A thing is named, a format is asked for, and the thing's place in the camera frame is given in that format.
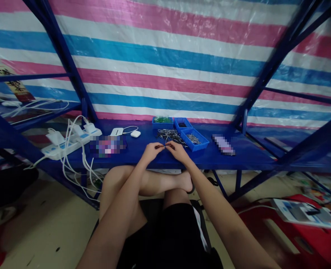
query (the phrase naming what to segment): person's left hand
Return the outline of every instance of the person's left hand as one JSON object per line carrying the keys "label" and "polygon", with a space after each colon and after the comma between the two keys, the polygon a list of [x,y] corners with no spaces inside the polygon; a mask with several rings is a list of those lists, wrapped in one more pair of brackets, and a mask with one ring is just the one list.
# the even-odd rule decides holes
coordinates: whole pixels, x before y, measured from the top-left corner
{"label": "person's left hand", "polygon": [[144,150],[143,156],[140,159],[147,165],[157,157],[158,153],[165,149],[164,145],[158,142],[150,143]]}

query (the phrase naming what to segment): knee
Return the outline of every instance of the knee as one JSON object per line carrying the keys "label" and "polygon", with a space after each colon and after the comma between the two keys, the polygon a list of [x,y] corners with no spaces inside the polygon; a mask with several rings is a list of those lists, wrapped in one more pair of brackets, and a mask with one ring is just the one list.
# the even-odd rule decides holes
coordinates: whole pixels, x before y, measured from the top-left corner
{"label": "knee", "polygon": [[112,177],[114,179],[128,178],[132,173],[134,166],[116,166],[108,171],[104,179]]}

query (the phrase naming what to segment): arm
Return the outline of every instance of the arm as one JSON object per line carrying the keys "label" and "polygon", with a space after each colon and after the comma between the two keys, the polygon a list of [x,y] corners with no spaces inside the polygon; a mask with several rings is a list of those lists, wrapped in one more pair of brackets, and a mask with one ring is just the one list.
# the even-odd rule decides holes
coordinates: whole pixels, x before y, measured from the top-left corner
{"label": "arm", "polygon": [[233,207],[196,167],[183,146],[170,141],[166,143],[166,148],[189,171],[206,213],[218,232],[235,267],[280,269],[253,237]]}
{"label": "arm", "polygon": [[148,164],[164,149],[160,143],[147,145],[139,163],[120,189],[100,221],[76,269],[116,268],[126,239],[141,179]]}

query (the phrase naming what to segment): shelf surface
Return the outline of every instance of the shelf surface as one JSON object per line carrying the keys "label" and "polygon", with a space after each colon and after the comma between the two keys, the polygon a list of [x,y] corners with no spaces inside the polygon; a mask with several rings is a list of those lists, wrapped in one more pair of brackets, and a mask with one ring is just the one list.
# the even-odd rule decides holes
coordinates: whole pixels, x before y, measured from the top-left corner
{"label": "shelf surface", "polygon": [[[51,103],[51,104],[44,105],[41,108],[57,109],[57,108],[65,107],[65,106],[66,106],[66,102],[57,102],[57,103]],[[16,107],[6,107],[6,106],[3,106],[3,105],[0,104],[0,113],[11,112],[15,109],[16,109]],[[18,124],[14,124],[12,126],[16,130],[18,130],[19,132],[24,132],[28,129],[37,127],[41,123],[44,123],[44,122],[47,122],[51,119],[59,117],[59,116],[65,114],[69,111],[79,110],[79,109],[81,109],[81,104],[80,103],[78,103],[78,102],[69,102],[69,105],[65,109],[55,110],[51,114],[42,115],[40,117],[30,119],[30,120],[27,120],[27,121],[24,121],[24,122],[21,122],[21,123],[18,123]],[[12,143],[10,143],[10,141],[8,141],[7,138],[2,139],[1,136],[0,136],[0,148],[12,148]]]}
{"label": "shelf surface", "polygon": [[[275,157],[280,158],[286,153],[279,147],[265,140],[266,137],[275,137],[290,147],[297,146],[315,130],[274,128],[274,127],[247,127],[247,133],[254,137]],[[331,141],[304,154],[300,159],[293,162],[287,171],[331,172]]]}
{"label": "shelf surface", "polygon": [[[147,144],[152,142],[164,144],[165,142],[163,139],[156,137],[156,131],[153,130],[150,121],[99,120],[96,125],[106,135],[109,135],[113,128],[116,127],[138,126],[141,135],[138,138],[131,137],[130,134],[125,135],[127,148],[122,153],[113,154],[109,158],[95,158],[93,168],[136,165]],[[186,148],[187,153],[200,169],[272,170],[274,168],[274,160],[232,126],[224,124],[193,124],[193,127],[210,141],[208,147],[204,150],[191,152]],[[217,145],[212,140],[213,134],[223,134],[225,139],[235,149],[236,155],[221,155]],[[89,158],[89,145],[86,145],[85,148],[87,160],[90,163],[92,158]],[[68,158],[73,167],[83,167],[81,149],[68,155]],[[184,166],[165,149],[158,154],[148,168],[182,169]]]}

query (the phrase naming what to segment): bare foot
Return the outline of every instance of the bare foot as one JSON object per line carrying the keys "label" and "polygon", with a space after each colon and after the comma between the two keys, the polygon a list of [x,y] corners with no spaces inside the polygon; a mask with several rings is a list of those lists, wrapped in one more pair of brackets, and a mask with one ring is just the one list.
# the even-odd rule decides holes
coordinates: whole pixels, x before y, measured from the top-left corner
{"label": "bare foot", "polygon": [[186,192],[191,192],[193,189],[193,184],[191,182],[191,177],[188,171],[184,171],[179,175],[175,176],[180,183],[180,188]]}

